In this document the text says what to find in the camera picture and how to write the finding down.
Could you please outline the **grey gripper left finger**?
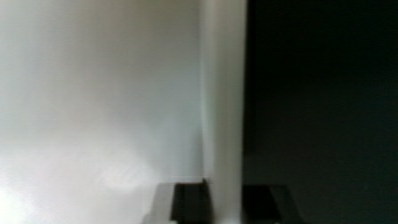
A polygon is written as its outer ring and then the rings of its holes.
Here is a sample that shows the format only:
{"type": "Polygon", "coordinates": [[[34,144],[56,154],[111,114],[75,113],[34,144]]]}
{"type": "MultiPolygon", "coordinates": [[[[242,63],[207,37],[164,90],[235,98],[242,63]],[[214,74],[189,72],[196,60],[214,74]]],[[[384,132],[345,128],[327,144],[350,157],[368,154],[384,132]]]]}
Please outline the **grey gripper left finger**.
{"type": "Polygon", "coordinates": [[[212,224],[208,181],[160,183],[141,224],[212,224]]]}

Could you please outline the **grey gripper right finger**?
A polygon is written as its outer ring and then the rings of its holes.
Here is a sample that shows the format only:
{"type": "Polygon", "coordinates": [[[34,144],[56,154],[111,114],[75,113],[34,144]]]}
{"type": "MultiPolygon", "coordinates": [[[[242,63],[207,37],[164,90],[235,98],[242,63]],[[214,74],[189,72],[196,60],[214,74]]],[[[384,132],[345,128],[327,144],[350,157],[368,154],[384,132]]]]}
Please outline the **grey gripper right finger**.
{"type": "Polygon", "coordinates": [[[306,224],[285,185],[242,187],[244,224],[306,224]]]}

